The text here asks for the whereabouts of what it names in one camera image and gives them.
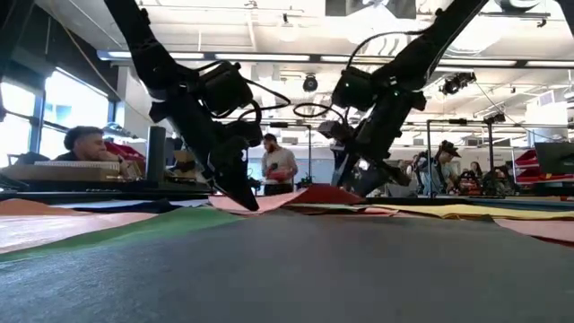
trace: computer monitor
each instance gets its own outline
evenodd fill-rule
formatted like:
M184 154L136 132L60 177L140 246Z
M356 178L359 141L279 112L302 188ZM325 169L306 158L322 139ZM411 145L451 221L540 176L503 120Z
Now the computer monitor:
M574 143L535 143L540 171L574 174Z

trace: person wearing cap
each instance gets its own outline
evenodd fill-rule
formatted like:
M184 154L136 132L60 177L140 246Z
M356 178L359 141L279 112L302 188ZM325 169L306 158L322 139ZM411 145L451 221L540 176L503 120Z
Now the person wearing cap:
M454 144L443 141L439 147L438 153L432 161L432 172L429 175L429 167L422 169L422 184L424 185L423 194L445 193L443 188L448 192L457 182L457 173L450 164L455 157L460 157L457 152L458 148Z
M263 188L266 196L293 191L293 177L297 174L295 155L277 143L277 137L267 134L263 137L265 154L261 159L261 171L265 177Z

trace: yellow fabric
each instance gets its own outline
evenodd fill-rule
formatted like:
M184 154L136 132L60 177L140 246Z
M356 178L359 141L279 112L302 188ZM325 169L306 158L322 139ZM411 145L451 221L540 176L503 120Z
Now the yellow fabric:
M498 207L476 206L476 205L440 205L440 206L412 206L412 205L374 205L394 210L416 212L421 214L432 214L443 219L450 217L478 217L490 215L495 218L515 219L515 220L551 220L551 219L574 219L574 211L564 212L544 212L544 211L524 211L510 210Z

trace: black pants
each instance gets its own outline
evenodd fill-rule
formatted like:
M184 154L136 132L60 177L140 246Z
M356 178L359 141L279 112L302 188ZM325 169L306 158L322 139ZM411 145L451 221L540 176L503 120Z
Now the black pants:
M265 187L263 188L265 196L291 193L292 191L292 184L265 184Z

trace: window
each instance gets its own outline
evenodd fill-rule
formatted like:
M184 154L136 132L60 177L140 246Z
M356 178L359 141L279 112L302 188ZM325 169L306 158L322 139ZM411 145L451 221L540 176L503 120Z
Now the window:
M105 94L61 70L46 80L44 120L64 127L104 127L109 101Z
M25 118L7 115L0 123L0 137L4 138L0 144L0 167L9 165L10 154L27 153L30 147L30 121Z
M0 87L2 89L4 107L8 111L24 116L32 116L34 114L34 103L36 101L34 93L6 82L2 82Z
M67 150L64 147L64 137L65 133L61 131L49 127L43 127L42 140L39 144L39 153L49 159L55 159L57 156L67 153Z

